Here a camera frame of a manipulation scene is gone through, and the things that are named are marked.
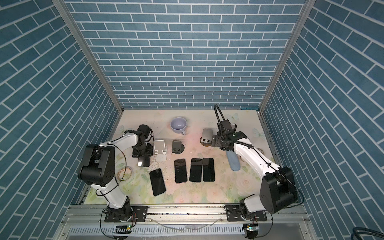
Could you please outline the pink-edged black phone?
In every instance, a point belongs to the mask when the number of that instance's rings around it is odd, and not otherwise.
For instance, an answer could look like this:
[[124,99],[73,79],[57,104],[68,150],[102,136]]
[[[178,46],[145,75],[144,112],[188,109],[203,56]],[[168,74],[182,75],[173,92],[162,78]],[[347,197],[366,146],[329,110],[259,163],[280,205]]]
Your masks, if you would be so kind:
[[177,159],[174,161],[175,166],[175,182],[176,184],[185,183],[188,180],[187,166],[185,159]]

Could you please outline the black phone front stand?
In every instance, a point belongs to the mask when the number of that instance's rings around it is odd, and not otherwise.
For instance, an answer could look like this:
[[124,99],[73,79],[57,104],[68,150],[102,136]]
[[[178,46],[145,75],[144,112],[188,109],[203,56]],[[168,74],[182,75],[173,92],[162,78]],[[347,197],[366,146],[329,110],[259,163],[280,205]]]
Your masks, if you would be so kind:
[[166,192],[165,181],[161,169],[151,171],[150,180],[154,196],[158,196]]

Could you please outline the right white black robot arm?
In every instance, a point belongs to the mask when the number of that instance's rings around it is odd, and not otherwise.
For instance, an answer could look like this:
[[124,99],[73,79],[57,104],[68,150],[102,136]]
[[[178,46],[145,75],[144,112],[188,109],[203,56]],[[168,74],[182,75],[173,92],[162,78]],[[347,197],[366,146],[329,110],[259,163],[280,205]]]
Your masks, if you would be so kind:
[[260,211],[275,214],[298,200],[290,168],[282,168],[266,158],[243,132],[236,131],[236,125],[229,120],[219,121],[217,126],[218,132],[213,135],[212,147],[236,153],[261,179],[260,192],[240,200],[241,216],[245,220],[251,220]]

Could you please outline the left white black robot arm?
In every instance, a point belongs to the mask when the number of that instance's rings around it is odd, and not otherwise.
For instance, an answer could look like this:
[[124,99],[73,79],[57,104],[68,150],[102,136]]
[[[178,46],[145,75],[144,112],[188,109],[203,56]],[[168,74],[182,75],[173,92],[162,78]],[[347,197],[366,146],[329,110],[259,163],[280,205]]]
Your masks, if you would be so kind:
[[122,180],[115,176],[115,150],[123,153],[124,149],[132,148],[132,156],[138,159],[138,166],[149,167],[150,157],[154,152],[154,147],[150,144],[153,137],[153,130],[149,126],[139,125],[136,131],[127,130],[115,140],[85,147],[78,178],[91,185],[98,196],[107,200],[105,214],[115,222],[137,221],[137,214],[131,208],[129,197],[119,188]]

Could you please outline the green-edged black phone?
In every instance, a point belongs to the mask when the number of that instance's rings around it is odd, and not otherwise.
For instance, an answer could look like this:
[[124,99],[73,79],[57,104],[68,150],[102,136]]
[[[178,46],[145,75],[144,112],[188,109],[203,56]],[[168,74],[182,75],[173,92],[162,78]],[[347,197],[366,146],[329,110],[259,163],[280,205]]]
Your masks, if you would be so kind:
[[201,182],[202,180],[202,159],[192,158],[190,168],[190,182]]

